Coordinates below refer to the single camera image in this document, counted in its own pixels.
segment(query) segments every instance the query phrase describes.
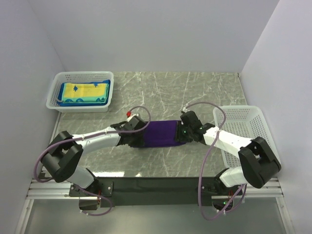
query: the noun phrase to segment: laundry basket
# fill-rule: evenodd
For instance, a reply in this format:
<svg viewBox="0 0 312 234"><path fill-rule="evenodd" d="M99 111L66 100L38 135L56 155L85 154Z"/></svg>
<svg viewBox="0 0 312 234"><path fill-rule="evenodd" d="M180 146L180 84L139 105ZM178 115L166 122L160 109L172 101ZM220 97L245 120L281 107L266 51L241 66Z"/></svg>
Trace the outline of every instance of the laundry basket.
<svg viewBox="0 0 312 234"><path fill-rule="evenodd" d="M273 153L280 161L272 135L262 114L256 106L221 106L226 114L223 130L247 138L262 137L269 144ZM219 126L223 121L223 114L217 108L213 110L214 122ZM227 168L240 166L239 159L228 152L221 151L224 165Z"/></svg>
<svg viewBox="0 0 312 234"><path fill-rule="evenodd" d="M108 95L108 102L102 106L59 106L57 98L59 95L60 87L64 82L70 83L84 83L110 80L110 88ZM46 106L49 109L58 110L59 112L106 112L108 106L111 104L112 95L114 89L114 75L112 72L61 72L58 73L51 85L51 89L48 94Z"/></svg>

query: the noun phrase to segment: colorful folded cloth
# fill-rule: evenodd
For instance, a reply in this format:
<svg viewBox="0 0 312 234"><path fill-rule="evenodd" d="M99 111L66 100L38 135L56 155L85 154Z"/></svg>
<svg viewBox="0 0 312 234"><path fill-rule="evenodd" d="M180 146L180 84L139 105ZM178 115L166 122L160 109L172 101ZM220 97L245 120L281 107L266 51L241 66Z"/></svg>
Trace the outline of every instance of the colorful folded cloth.
<svg viewBox="0 0 312 234"><path fill-rule="evenodd" d="M105 105L108 102L110 80L89 83L63 83L58 95L60 106Z"/></svg>

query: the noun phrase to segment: table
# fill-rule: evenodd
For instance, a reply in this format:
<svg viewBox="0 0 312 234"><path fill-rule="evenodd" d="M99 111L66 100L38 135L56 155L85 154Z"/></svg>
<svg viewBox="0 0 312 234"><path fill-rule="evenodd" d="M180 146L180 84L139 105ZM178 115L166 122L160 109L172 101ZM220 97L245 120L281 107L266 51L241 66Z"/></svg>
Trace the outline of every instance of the table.
<svg viewBox="0 0 312 234"><path fill-rule="evenodd" d="M246 105L237 73L205 72L114 72L114 91L106 113L63 113L57 132L83 134L124 121L127 111L147 107L152 120L180 119L182 108L196 101L222 105ZM203 122L213 122L213 107L190 108ZM139 111L147 119L144 110ZM127 145L104 148L81 158L79 166L95 176L172 177L198 176L208 146L200 143L170 148L135 149ZM209 156L204 176L223 170L221 151Z"/></svg>

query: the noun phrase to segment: purple cable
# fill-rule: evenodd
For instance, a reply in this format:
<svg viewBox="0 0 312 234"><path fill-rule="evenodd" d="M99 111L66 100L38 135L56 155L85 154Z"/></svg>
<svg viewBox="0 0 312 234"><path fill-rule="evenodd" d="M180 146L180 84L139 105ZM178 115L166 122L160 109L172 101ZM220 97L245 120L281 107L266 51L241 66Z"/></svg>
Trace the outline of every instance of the purple cable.
<svg viewBox="0 0 312 234"><path fill-rule="evenodd" d="M136 108L143 108L144 110L146 110L147 114L148 114L148 122L146 123L146 125L138 130L131 130L131 131L108 131L108 132L100 132L100 133L94 133L92 135L89 135L89 136L86 136L84 139L89 139L91 137L97 137L97 136L101 136L101 135L105 135L105 134L111 134L111 133L137 133L137 132L140 132L140 131L143 131L144 129L146 129L148 127L148 125L151 123L151 113L149 112L149 110L144 107L144 106L135 106L133 108L131 108L130 112L132 112L134 109ZM48 148L46 148L41 154L40 156L38 157L38 159L36 160L36 163L35 163L35 166L34 166L34 170L33 170L33 174L34 174L34 178L37 182L39 183L45 183L45 182L48 182L50 181L52 178L48 178L48 179L39 179L38 175L37 175L37 168L38 168L38 165L39 165L39 162L42 160L42 158L49 152L49 150L53 149L54 147L57 147L61 144L64 144L64 143L68 143L68 142L71 142L71 141L76 141L76 140L82 140L82 137L77 137L77 138L72 138L72 139L68 139L68 140L63 140L63 141L59 141L53 145L50 145ZM112 207L113 207L113 204L111 202L110 199L108 198L105 198L103 196L100 196L100 195L97 195L97 194L93 194L93 193L90 193L86 190L84 190L83 188L79 187L84 193L86 194L89 194L89 195L92 195L92 196L97 196L97 197L100 197L100 198L103 198L105 199L106 201L108 201L110 203L110 208L108 209L108 211L104 212L104 213L101 213L101 214L89 214L91 216L101 216L101 215L105 215L107 214L108 212L111 211Z"/></svg>
<svg viewBox="0 0 312 234"><path fill-rule="evenodd" d="M208 151L207 151L207 153L206 153L206 155L205 155L205 157L204 157L203 163L202 163L201 168L200 168L199 179L198 179L198 191L197 191L197 196L198 196L198 197L197 197L197 198L198 198L199 210L200 210L201 215L203 216L203 218L204 218L205 220L207 220L207 221L212 221L212 220L215 220L216 218L218 218L219 215L220 215L222 212L225 211L225 209L230 205L230 203L233 201L233 199L236 197L236 195L242 190L242 188L244 187L244 185L241 185L241 186L238 188L238 190L234 193L234 195L231 197L231 199L228 201L228 203L227 203L227 204L223 207L223 209L222 209L221 211L219 211L214 217L209 218L209 217L207 217L207 216L205 215L205 213L204 213L204 211L203 211L203 208L202 208L202 204L201 204L201 186L202 186L202 185L201 185L201 182L202 182L202 178L203 178L204 166L205 166L205 163L206 163L206 160L207 160L209 154L211 153L211 151L212 151L214 145L216 144L216 142L217 142L218 139L219 139L220 129L221 129L221 127L222 127L222 126L224 125L224 123L225 123L226 115L225 115L225 112L224 112L219 106L217 106L216 104L214 104L214 103L212 103L212 102L208 102L208 101L199 101L199 102L195 102L195 103L192 103L192 104L186 106L185 108L187 109L187 108L189 108L189 107L191 107L191 106L194 106L194 105L197 105L197 104L209 104L209 105L212 105L212 106L218 108L218 109L222 112L222 114L223 114L223 116L224 116L224 119L223 119L222 123L219 125L219 130L218 130L217 133L216 133L215 139L214 139L214 141L212 142L211 146L209 147L209 149L208 149ZM242 196L241 200L239 201L239 203L238 203L235 207L233 207L231 210L229 210L228 212L235 210L235 209L242 203L242 201L243 201L243 199L244 199L244 196L245 196L245 194L246 194L246 188L247 188L247 186L245 187L245 191L244 191L243 196Z"/></svg>

